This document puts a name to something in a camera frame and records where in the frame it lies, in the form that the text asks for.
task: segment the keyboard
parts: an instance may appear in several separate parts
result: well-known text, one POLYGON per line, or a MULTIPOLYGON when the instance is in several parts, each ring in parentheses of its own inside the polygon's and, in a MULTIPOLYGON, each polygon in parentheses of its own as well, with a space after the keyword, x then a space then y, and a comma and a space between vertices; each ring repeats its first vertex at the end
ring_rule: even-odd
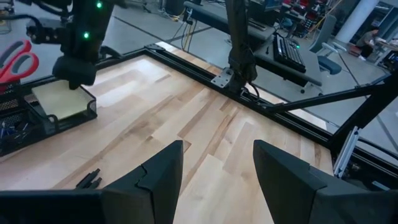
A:
POLYGON ((277 34, 274 36, 274 60, 299 72, 307 71, 297 45, 277 34))

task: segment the red scissors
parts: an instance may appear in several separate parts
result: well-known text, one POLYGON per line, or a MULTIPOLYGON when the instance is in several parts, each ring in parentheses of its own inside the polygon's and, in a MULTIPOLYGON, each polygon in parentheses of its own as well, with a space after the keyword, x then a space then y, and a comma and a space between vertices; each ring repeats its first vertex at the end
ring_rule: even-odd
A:
POLYGON ((37 70, 37 67, 39 67, 39 58, 36 54, 30 52, 31 49, 32 44, 28 40, 19 40, 13 43, 0 56, 0 65, 2 66, 0 68, 0 83, 18 81, 21 78, 28 77, 37 70), (26 71, 20 72, 19 68, 28 59, 32 60, 30 67, 26 71))

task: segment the black mesh tray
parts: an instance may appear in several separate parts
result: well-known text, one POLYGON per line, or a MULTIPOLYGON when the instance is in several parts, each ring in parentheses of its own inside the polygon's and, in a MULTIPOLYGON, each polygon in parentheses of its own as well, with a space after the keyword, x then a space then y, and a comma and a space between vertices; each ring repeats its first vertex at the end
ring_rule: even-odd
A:
POLYGON ((62 120, 47 116, 32 88, 55 81, 56 78, 47 77, 23 85, 0 85, 0 157, 97 117, 96 98, 83 87, 80 88, 89 99, 86 110, 62 120))

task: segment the workbench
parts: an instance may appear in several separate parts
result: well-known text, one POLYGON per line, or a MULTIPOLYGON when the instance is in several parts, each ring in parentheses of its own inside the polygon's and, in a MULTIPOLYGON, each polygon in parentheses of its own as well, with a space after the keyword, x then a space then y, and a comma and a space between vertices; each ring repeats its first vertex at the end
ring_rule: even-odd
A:
MULTIPOLYGON (((158 45, 215 75, 221 71, 158 45)), ((174 223, 272 223, 253 140, 333 173, 329 150, 148 56, 101 70, 86 88, 97 97, 98 118, 0 158, 0 189, 74 189, 97 168, 104 187, 181 139, 183 180, 174 223)), ((261 97, 282 102, 264 91, 261 97)), ((293 113, 326 128, 305 111, 293 113)))

